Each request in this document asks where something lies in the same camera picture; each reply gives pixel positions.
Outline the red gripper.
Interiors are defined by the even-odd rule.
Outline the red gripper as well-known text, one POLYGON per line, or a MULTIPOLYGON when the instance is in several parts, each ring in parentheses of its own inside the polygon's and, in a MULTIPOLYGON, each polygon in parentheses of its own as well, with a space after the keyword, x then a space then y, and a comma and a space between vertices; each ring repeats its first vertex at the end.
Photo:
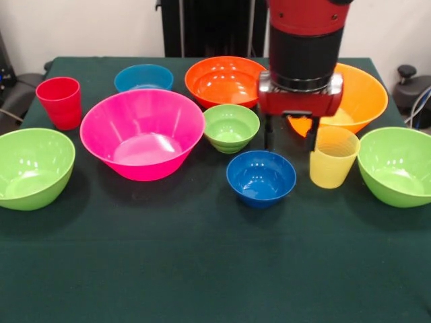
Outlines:
POLYGON ((264 146, 273 150, 273 116, 283 114, 308 116, 311 126, 305 136, 307 151, 314 151, 319 117, 333 116, 343 96, 343 85, 329 85, 322 92, 286 92, 273 86, 271 82, 260 82, 258 97, 264 118, 264 146))

